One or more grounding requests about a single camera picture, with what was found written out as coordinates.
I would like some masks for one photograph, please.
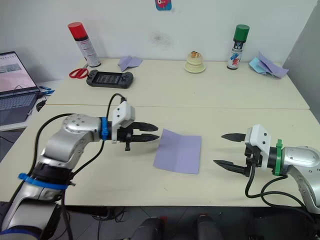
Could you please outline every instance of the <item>green ring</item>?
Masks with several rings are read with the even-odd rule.
[[[278,139],[278,142],[276,143],[276,161],[275,161],[275,170],[274,175],[280,176],[281,171],[281,158],[282,158],[282,140]]]

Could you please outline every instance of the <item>white table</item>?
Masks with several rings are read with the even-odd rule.
[[[44,82],[38,82],[37,85],[38,86],[45,86],[45,87],[48,87],[48,88],[51,88],[53,90],[56,90],[59,85],[62,83],[62,80],[55,80],[55,81],[44,81]],[[36,100],[33,108],[32,108],[32,111],[31,111],[31,115],[29,115],[25,121],[23,122],[18,122],[18,123],[13,123],[13,124],[7,124],[7,125],[1,125],[0,126],[0,132],[3,132],[3,131],[11,131],[11,130],[16,130],[16,129],[25,129],[28,124],[30,123],[31,119],[35,118],[35,116],[37,115],[38,111],[37,111],[37,104],[40,103],[41,101],[45,100],[45,98],[39,98]]]
[[[297,109],[223,109],[136,107],[136,121],[151,123],[179,134],[201,135],[199,174],[182,174],[153,167],[159,140],[132,143],[125,151],[124,143],[107,142],[101,155],[75,178],[76,186],[66,193],[66,204],[79,206],[265,206],[261,199],[245,197],[248,178],[226,171],[213,160],[245,165],[245,145],[220,136],[245,133],[254,124],[262,124],[272,135],[272,145],[282,139],[284,146],[306,145],[320,148],[320,126],[309,110]],[[45,105],[10,152],[0,163],[0,201],[8,201],[19,185],[17,176],[28,172],[39,127],[50,117],[62,113],[84,113],[104,116],[105,106]],[[62,119],[50,124],[40,137],[39,150],[60,129]],[[93,157],[101,143],[90,143],[77,167]],[[256,171],[250,193],[275,178],[271,169]],[[284,191],[300,198],[292,177],[277,182],[270,190]],[[295,205],[279,195],[268,196],[275,204]]]
[[[101,61],[101,66],[95,69],[120,72],[119,59]],[[84,63],[80,61],[77,68]],[[248,63],[240,63],[239,69],[230,70],[225,62],[205,62],[204,72],[192,74],[184,70],[184,63],[144,60],[139,67],[129,69],[134,81],[128,89],[91,87],[86,79],[66,77],[47,104],[108,105],[112,94],[121,93],[133,106],[309,109],[288,76],[278,79],[259,75]]]

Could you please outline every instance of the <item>folded purple paper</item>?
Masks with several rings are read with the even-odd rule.
[[[275,65],[272,61],[263,56],[261,52],[258,53],[258,59],[260,60],[258,63],[259,67],[278,78],[283,78],[289,71],[289,69]]]
[[[129,67],[138,67],[142,63],[142,59],[132,56],[124,56],[120,59],[118,66],[121,69],[121,72],[126,70]]]
[[[163,129],[153,166],[176,173],[198,174],[201,136],[185,136]]]

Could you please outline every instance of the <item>laptop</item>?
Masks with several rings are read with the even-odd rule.
[[[0,53],[0,125],[24,122],[39,94],[16,52]]]

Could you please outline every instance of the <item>blue ring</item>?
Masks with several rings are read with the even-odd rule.
[[[105,116],[101,117],[101,139],[103,141],[108,138],[108,119]]]
[[[28,184],[32,184],[32,185],[43,187],[43,188],[56,189],[56,190],[65,190],[68,188],[68,185],[54,184],[54,183],[35,180],[32,177],[29,177],[26,173],[20,173],[18,178],[27,182]]]
[[[36,239],[40,239],[38,235],[36,235],[33,232],[24,230],[24,229],[7,229],[4,230],[2,232],[0,232],[0,235],[9,235],[9,234],[27,234],[27,235],[31,235],[33,237],[35,237]]]

